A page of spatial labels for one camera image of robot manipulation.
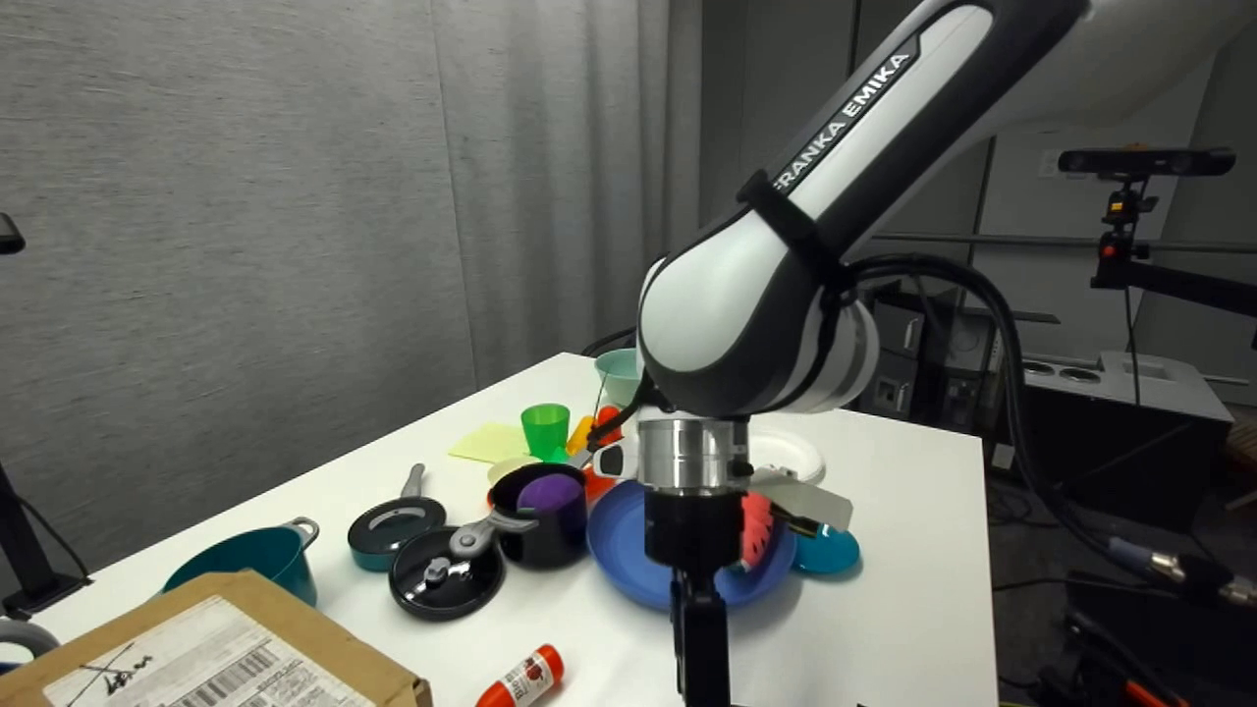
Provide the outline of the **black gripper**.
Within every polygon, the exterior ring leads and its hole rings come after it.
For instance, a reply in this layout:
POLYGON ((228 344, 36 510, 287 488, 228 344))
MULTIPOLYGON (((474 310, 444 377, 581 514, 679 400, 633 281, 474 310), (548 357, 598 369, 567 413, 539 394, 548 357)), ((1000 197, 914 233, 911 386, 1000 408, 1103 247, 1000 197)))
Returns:
POLYGON ((727 601, 714 572, 739 563, 739 535, 739 491, 645 491, 645 555, 671 572, 683 707, 731 707, 727 601))

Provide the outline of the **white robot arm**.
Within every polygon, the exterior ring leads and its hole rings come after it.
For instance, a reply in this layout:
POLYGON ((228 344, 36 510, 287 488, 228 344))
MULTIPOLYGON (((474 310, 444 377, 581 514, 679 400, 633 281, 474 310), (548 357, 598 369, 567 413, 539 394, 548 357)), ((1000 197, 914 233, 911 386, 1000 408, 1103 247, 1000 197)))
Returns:
POLYGON ((683 707, 731 707, 727 601, 763 413, 841 408, 878 373, 861 286, 883 273, 993 281, 870 239, 956 153, 1043 123, 1146 103, 1252 18, 1252 0, 918 0, 806 123, 735 210, 655 260, 638 299, 633 400, 645 548, 671 568, 666 608, 683 707))

